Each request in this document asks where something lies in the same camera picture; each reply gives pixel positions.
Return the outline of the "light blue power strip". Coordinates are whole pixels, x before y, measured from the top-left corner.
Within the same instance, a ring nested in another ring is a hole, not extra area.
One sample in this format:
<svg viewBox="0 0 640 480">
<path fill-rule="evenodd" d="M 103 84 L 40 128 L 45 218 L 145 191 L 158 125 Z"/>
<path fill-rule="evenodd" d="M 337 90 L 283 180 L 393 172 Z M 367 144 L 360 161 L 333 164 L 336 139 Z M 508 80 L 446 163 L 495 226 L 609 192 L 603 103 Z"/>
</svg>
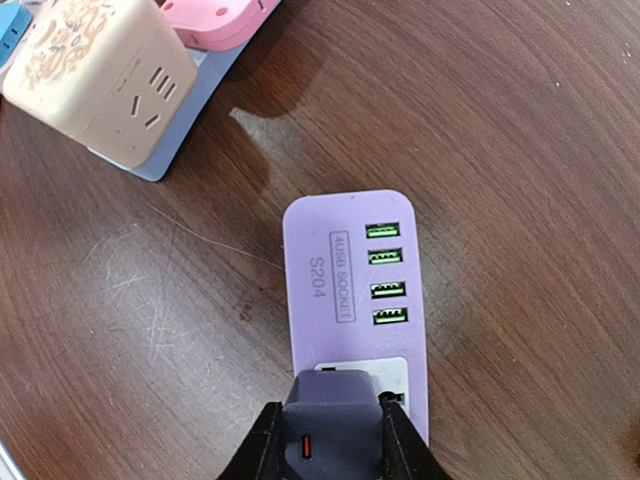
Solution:
<svg viewBox="0 0 640 480">
<path fill-rule="evenodd" d="M 143 180 L 160 181 L 169 170 L 202 110 L 247 45 L 248 43 L 244 43 L 224 52 L 187 49 L 198 67 L 198 79 L 146 163 L 137 168 L 123 167 L 96 150 L 89 151 Z"/>
</svg>

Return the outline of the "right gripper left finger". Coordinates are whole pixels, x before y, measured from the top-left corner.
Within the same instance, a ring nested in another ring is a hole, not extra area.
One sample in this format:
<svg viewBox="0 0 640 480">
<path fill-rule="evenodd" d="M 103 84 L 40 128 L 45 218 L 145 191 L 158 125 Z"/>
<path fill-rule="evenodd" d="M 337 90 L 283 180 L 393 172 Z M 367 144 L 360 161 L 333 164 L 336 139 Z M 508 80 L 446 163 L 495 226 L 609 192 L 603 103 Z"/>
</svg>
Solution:
<svg viewBox="0 0 640 480">
<path fill-rule="evenodd" d="M 282 403 L 268 402 L 217 480 L 283 478 Z"/>
</svg>

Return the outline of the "beige cube socket adapter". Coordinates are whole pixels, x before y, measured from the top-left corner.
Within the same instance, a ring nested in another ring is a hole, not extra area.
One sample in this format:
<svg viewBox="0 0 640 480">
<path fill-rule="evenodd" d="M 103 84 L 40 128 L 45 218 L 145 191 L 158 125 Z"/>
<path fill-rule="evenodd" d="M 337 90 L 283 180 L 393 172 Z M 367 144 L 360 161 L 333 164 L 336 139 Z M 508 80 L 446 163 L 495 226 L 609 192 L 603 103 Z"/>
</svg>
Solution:
<svg viewBox="0 0 640 480">
<path fill-rule="evenodd" d="M 6 74 L 5 99 L 125 169 L 146 163 L 198 68 L 154 1 L 59 1 Z"/>
</svg>

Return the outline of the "pink socket adapter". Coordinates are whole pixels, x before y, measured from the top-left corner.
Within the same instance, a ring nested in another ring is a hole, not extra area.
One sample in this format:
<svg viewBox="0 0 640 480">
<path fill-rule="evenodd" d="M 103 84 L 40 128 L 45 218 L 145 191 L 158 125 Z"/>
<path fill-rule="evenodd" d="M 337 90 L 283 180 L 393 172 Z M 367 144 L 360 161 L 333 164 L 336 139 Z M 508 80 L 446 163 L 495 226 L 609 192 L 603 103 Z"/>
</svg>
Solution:
<svg viewBox="0 0 640 480">
<path fill-rule="evenodd" d="M 161 13 L 186 47 L 225 52 L 246 44 L 278 0 L 169 0 Z"/>
</svg>

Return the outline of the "purple usb power strip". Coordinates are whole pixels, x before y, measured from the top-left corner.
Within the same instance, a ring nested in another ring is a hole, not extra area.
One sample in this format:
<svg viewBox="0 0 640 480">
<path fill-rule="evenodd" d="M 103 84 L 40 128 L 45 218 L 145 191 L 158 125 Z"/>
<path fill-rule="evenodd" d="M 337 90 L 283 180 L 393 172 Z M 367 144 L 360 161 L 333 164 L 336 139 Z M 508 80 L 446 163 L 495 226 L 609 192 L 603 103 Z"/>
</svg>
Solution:
<svg viewBox="0 0 640 480">
<path fill-rule="evenodd" d="M 283 216 L 295 372 L 363 370 L 429 438 L 415 211 L 394 190 L 302 197 Z"/>
</svg>

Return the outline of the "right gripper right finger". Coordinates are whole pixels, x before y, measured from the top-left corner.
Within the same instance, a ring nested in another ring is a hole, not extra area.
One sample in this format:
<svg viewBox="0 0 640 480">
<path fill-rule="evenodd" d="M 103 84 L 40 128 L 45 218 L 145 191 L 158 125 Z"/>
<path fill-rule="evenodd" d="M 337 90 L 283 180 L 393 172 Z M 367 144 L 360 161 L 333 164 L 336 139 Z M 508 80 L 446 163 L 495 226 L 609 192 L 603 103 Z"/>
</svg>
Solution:
<svg viewBox="0 0 640 480">
<path fill-rule="evenodd" d="M 379 395 L 383 412 L 382 479 L 450 480 L 402 408 L 399 395 Z"/>
</svg>

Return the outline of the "dark blue usb charger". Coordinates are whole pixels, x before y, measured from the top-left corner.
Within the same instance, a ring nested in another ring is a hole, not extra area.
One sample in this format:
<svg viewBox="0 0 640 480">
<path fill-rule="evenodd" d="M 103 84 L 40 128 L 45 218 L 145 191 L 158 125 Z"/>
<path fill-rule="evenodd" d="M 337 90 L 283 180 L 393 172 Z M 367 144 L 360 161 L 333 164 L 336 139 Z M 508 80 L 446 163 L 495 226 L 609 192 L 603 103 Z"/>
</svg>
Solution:
<svg viewBox="0 0 640 480">
<path fill-rule="evenodd" d="M 296 377 L 283 407 L 286 479 L 378 479 L 382 439 L 382 408 L 368 373 Z"/>
</svg>

